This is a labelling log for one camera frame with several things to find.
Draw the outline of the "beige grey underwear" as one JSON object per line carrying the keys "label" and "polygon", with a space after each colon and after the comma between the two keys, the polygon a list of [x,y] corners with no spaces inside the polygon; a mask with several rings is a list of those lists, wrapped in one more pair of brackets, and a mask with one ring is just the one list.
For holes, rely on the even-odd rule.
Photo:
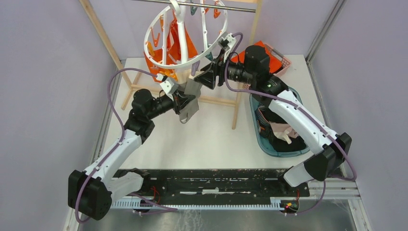
{"label": "beige grey underwear", "polygon": [[193,80],[191,70],[184,70],[178,72],[178,90],[182,91],[184,95],[194,96],[190,98],[187,105],[181,110],[179,120],[182,124],[187,123],[192,116],[199,110],[198,99],[201,96],[202,84]]}

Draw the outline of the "white round clip hanger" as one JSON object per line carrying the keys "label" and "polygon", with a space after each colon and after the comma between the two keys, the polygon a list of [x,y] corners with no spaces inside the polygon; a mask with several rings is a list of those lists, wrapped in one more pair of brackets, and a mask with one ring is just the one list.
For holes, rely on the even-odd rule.
{"label": "white round clip hanger", "polygon": [[[195,3],[192,0],[178,1]],[[212,5],[216,5],[218,2],[219,0],[215,0]],[[177,61],[176,64],[166,64],[166,37],[173,19],[177,20],[178,25],[181,61]],[[228,11],[226,10],[189,6],[174,7],[166,4],[166,7],[161,10],[147,28],[143,39],[144,54],[148,54],[145,42],[150,41],[154,50],[161,48],[163,51],[161,63],[149,57],[157,67],[174,69],[175,71],[178,69],[189,69],[195,62],[204,59],[209,52],[212,53],[217,46],[220,47],[219,42],[222,40],[222,37],[229,34],[227,32],[228,23]],[[198,55],[194,58],[188,58],[184,28],[187,29],[198,52]]]}

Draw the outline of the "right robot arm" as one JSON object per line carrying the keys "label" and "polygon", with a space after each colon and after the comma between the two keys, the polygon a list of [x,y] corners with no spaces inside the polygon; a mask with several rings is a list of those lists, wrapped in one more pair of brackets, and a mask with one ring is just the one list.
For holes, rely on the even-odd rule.
{"label": "right robot arm", "polygon": [[311,180],[324,181],[348,160],[352,138],[339,134],[312,115],[295,97],[279,77],[269,68],[270,56],[262,46],[251,45],[244,51],[243,62],[233,63],[226,52],[201,69],[194,81],[209,89],[222,86],[229,80],[249,85],[244,92],[251,94],[268,109],[277,114],[304,140],[313,153],[304,162],[286,170],[278,183],[283,196],[291,196],[297,186]]}

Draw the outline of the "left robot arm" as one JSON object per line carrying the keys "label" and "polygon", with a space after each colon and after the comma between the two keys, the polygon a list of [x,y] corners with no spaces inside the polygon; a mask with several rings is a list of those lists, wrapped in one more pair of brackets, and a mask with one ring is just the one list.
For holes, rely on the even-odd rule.
{"label": "left robot arm", "polygon": [[83,171],[74,170],[68,177],[68,206],[74,209],[79,224],[102,219],[113,202],[133,192],[145,196],[151,191],[148,174],[128,172],[114,179],[124,161],[145,143],[155,124],[153,119],[173,110],[177,115],[196,99],[195,95],[175,90],[170,95],[153,97],[148,89],[133,95],[126,123],[120,122],[121,135],[107,152]]}

